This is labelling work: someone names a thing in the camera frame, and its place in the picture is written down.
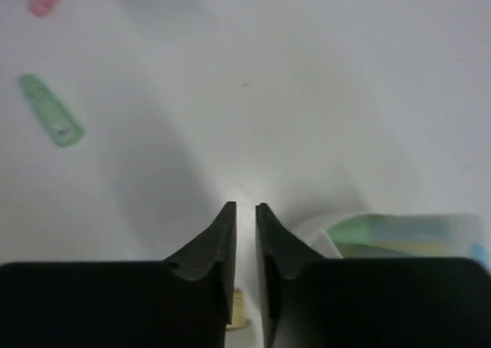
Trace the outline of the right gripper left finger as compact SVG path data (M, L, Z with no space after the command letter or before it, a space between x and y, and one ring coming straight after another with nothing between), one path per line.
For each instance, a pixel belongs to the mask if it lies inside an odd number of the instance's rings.
M1 266L3 347L222 347L232 320L236 204L162 261Z

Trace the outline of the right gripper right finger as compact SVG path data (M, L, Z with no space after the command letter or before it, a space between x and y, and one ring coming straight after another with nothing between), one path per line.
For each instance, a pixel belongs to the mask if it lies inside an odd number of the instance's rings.
M255 210L267 347L488 347L490 275L465 258L328 259Z

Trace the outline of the green utility knife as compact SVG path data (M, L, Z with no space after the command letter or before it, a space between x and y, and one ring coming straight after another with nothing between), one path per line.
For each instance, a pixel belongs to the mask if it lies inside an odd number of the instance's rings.
M76 146L85 129L48 85L36 74L22 74L17 84L43 130L60 148Z

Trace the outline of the yellow highlighter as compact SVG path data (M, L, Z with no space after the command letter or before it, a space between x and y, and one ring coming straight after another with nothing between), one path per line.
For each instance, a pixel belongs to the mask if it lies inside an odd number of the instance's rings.
M459 252L448 252L438 249L396 249L382 248L376 245L354 245L337 243L343 258L469 258L468 255Z

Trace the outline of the green highlighter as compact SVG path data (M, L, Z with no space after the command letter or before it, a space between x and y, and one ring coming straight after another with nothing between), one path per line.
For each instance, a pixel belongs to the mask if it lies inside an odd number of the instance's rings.
M470 224L465 215L356 215L332 225L327 234L335 243L450 243Z

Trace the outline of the blue highlighter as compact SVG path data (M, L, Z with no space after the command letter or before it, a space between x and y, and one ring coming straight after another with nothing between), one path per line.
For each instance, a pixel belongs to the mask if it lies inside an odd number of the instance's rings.
M472 251L473 260L478 262L486 270L490 270L489 266L489 252L487 248L480 243L475 243L473 245Z

